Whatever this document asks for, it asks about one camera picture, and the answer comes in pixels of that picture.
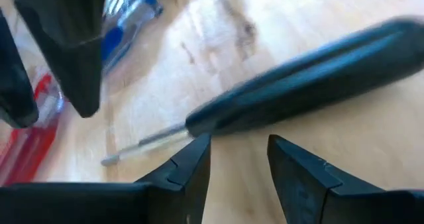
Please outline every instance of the black screwdriver handle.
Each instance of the black screwdriver handle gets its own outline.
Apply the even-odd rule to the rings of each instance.
[[[254,129],[392,83],[423,66],[423,24],[392,19],[227,91],[196,109],[185,125],[194,137]]]

